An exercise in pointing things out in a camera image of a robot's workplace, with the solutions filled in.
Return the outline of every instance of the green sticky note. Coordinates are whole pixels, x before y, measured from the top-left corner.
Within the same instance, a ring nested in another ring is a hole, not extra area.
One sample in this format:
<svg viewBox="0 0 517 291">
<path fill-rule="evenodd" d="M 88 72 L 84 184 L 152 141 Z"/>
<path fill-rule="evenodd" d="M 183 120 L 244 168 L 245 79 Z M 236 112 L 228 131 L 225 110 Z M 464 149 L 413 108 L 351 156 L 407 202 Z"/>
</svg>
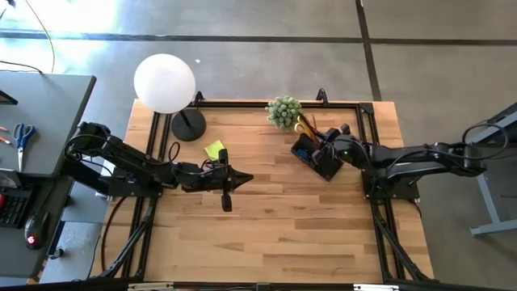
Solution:
<svg viewBox="0 0 517 291">
<path fill-rule="evenodd" d="M 207 152 L 207 155 L 211 160 L 216 161 L 219 159 L 219 151 L 223 150 L 224 148 L 225 147 L 221 141 L 216 141 L 205 147 L 204 150 Z"/>
</svg>

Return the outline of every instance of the wooden table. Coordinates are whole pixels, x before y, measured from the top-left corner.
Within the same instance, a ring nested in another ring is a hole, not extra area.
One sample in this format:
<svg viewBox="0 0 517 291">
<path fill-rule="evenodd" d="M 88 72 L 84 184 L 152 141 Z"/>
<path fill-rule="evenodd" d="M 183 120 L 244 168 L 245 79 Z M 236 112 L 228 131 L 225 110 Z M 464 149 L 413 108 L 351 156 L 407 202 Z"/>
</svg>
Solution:
<svg viewBox="0 0 517 291">
<path fill-rule="evenodd" d="M 394 103 L 373 105 L 380 142 L 402 146 Z M 220 193 L 165 191 L 158 200 L 145 281 L 381 282 L 372 213 L 363 198 L 359 170 L 345 164 L 326 182 L 290 153 L 297 135 L 268 124 L 262 108 L 200 110 L 207 131 L 197 141 L 181 142 L 176 161 L 201 164 L 207 158 L 204 147 L 221 140 L 232 167 L 253 174 L 254 179 L 232 195 L 231 213 L 221 210 Z M 353 134 L 358 132 L 351 110 L 305 112 L 314 114 L 320 131 L 348 123 Z M 145 151 L 152 117 L 153 112 L 136 100 L 125 142 Z M 154 157 L 164 119 L 158 125 Z M 173 141 L 171 134 L 168 145 Z M 115 215 L 107 235 L 108 266 L 127 242 L 134 203 L 128 198 Z M 417 209 L 395 200 L 393 210 L 399 241 L 432 277 Z M 394 273 L 393 253 L 389 248 L 387 253 Z M 138 255 L 136 251 L 133 266 Z M 91 274 L 99 273 L 98 248 Z"/>
</svg>

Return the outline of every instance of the lamp base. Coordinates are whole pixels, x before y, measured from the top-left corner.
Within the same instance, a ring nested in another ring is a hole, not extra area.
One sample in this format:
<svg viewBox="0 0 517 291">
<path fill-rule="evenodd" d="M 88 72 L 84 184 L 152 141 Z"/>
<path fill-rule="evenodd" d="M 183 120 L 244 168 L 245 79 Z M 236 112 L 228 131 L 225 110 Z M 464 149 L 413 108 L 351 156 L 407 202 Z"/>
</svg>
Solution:
<svg viewBox="0 0 517 291">
<path fill-rule="evenodd" d="M 170 122 L 170 130 L 180 141 L 195 141 L 203 136 L 206 129 L 203 114 L 194 109 L 178 112 Z"/>
</svg>

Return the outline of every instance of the succulent plant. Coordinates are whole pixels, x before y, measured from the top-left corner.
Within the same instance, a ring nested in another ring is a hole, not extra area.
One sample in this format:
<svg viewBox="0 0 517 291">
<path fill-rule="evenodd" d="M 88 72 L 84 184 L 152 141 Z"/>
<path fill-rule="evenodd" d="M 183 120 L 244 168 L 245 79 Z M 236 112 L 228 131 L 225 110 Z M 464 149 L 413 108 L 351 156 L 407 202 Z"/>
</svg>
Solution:
<svg viewBox="0 0 517 291">
<path fill-rule="evenodd" d="M 303 113 L 300 101 L 289 96 L 276 97 L 274 101 L 268 104 L 266 111 L 269 112 L 267 121 L 284 131 L 292 130 L 296 124 L 296 119 Z"/>
</svg>

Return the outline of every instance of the lamp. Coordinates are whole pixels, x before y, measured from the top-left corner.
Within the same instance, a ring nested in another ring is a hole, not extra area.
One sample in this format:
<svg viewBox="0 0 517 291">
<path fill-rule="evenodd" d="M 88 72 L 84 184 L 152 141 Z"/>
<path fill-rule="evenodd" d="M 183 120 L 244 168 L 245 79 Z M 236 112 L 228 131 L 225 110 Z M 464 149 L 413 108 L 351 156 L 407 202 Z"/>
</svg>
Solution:
<svg viewBox="0 0 517 291">
<path fill-rule="evenodd" d="M 180 141 L 194 141 L 207 128 L 203 114 L 183 110 L 195 94 L 195 78 L 191 68 L 181 59 L 165 53 L 147 57 L 135 72 L 135 92 L 145 106 L 152 110 L 177 114 L 170 130 Z"/>
</svg>

